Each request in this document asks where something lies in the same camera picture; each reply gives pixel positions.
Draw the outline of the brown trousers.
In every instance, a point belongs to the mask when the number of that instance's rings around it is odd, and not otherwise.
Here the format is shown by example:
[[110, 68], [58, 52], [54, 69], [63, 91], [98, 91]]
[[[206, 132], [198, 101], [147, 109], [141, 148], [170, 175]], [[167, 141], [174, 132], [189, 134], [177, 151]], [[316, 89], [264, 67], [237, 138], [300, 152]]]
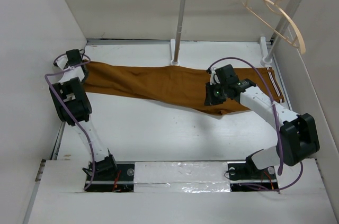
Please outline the brown trousers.
[[205, 85], [210, 80], [210, 75], [205, 70], [181, 66], [112, 66], [96, 61], [86, 67], [89, 71], [84, 83], [86, 92], [156, 100], [211, 115], [247, 110], [235, 100], [205, 106]]

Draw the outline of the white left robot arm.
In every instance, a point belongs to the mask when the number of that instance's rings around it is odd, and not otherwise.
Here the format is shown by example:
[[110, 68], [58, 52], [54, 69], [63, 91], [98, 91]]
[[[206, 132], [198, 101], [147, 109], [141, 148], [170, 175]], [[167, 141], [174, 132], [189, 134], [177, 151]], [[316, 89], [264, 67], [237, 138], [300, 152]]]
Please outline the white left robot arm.
[[68, 50], [53, 62], [60, 72], [45, 75], [45, 80], [59, 119], [77, 131], [90, 155], [88, 168], [83, 171], [98, 180], [112, 180], [118, 174], [118, 166], [94, 129], [92, 107], [84, 90], [84, 82], [89, 76], [86, 67], [89, 61], [84, 50]]

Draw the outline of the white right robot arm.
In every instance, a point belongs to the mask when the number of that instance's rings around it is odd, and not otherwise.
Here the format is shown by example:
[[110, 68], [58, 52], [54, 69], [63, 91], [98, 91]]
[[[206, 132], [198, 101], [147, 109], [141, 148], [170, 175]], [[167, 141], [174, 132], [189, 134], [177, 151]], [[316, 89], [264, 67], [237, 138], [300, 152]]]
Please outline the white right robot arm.
[[267, 96], [250, 79], [239, 79], [232, 65], [208, 68], [206, 106], [234, 100], [250, 109], [276, 130], [276, 146], [262, 149], [247, 156], [239, 167], [230, 169], [230, 179], [258, 178], [268, 167], [294, 166], [320, 150], [315, 119], [308, 113], [288, 110]]

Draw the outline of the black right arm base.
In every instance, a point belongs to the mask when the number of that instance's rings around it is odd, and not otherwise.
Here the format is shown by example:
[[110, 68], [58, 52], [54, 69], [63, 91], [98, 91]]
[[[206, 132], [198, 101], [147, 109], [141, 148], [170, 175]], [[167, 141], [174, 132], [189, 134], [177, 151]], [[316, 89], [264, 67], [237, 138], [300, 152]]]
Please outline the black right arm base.
[[224, 177], [229, 180], [232, 192], [251, 192], [257, 190], [278, 189], [275, 168], [270, 166], [266, 169], [246, 173], [244, 161], [227, 162], [227, 171]]

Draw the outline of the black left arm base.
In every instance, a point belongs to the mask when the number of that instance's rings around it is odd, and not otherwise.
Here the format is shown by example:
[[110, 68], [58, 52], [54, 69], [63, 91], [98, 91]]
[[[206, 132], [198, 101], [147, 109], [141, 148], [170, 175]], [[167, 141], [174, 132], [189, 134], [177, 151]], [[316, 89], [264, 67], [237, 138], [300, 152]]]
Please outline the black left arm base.
[[134, 191], [135, 162], [118, 162], [114, 174], [95, 174], [91, 182], [91, 173], [85, 171], [86, 192], [128, 193]]

